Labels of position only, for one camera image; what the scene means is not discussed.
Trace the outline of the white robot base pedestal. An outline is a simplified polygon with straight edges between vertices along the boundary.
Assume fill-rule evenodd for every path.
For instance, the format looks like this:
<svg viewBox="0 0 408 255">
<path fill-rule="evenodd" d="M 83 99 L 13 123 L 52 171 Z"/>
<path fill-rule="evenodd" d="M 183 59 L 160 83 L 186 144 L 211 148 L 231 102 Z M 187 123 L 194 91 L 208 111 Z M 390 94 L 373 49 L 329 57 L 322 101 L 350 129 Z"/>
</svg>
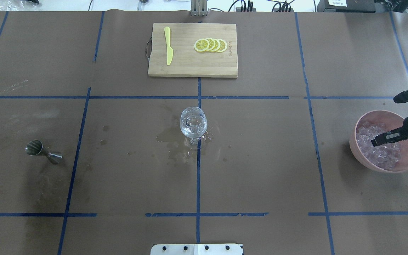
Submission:
<svg viewBox="0 0 408 255">
<path fill-rule="evenodd" d="M 243 255 L 242 244 L 158 244 L 150 251 L 151 255 Z"/>
</svg>

